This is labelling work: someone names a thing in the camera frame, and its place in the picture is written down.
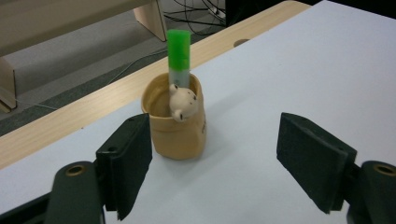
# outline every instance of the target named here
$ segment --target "green cap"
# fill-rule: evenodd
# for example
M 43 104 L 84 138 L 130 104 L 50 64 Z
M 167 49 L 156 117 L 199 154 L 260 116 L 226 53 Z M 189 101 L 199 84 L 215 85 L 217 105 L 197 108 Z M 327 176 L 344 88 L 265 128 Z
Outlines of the green cap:
M 169 67 L 176 71 L 190 69 L 190 32 L 168 30 L 167 39 Z

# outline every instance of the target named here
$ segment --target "white table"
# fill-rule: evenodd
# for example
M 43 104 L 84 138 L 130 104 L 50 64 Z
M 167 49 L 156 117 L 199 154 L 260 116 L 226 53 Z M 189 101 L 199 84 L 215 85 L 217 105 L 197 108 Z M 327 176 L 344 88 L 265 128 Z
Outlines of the white table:
M 276 159 L 281 112 L 313 120 L 358 150 L 356 163 L 396 164 L 396 21 L 321 2 L 192 72 L 205 96 L 200 159 L 154 152 L 124 223 L 347 223 L 348 204 L 320 212 Z M 133 102 L 0 172 L 0 213 L 50 190 L 55 172 L 141 113 Z M 116 223 L 115 213 L 106 213 Z

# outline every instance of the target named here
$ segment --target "white toy figure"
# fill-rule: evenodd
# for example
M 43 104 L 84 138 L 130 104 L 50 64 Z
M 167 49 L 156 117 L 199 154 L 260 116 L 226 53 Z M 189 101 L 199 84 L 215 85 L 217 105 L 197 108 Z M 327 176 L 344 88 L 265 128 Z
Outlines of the white toy figure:
M 197 96 L 192 90 L 172 84 L 169 93 L 172 118 L 177 122 L 183 122 L 198 112 Z

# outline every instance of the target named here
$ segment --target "cup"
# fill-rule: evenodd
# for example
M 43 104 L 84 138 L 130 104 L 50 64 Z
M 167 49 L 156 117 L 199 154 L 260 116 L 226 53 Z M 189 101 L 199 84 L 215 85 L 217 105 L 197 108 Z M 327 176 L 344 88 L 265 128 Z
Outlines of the cup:
M 198 101 L 198 112 L 183 122 L 175 121 L 169 107 L 168 73 L 150 81 L 142 96 L 142 111 L 149 113 L 155 150 L 167 158 L 186 160 L 200 156 L 205 148 L 206 120 L 204 96 L 198 78 L 190 75 L 190 89 Z

